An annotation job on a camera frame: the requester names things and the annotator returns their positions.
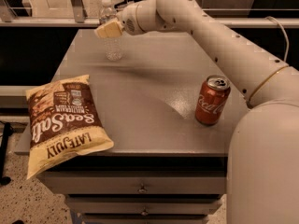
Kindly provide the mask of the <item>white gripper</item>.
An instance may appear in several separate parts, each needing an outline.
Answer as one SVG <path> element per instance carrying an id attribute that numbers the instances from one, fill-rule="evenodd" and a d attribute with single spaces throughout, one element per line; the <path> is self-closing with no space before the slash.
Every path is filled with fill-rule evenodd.
<path id="1" fill-rule="evenodd" d="M 94 30 L 99 38 L 115 38 L 122 36 L 123 30 L 129 35 L 142 35 L 144 31 L 137 21 L 137 4 L 130 4 L 121 9 L 117 19 L 112 19 L 101 24 Z"/>

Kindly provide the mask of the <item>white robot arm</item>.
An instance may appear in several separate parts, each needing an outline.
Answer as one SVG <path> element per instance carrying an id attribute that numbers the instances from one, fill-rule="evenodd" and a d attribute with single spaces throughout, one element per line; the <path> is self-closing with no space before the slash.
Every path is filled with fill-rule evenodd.
<path id="1" fill-rule="evenodd" d="M 227 164 L 228 224 L 299 224 L 299 71 L 208 16 L 195 0 L 146 0 L 100 25 L 99 37 L 188 33 L 244 95 Z"/>

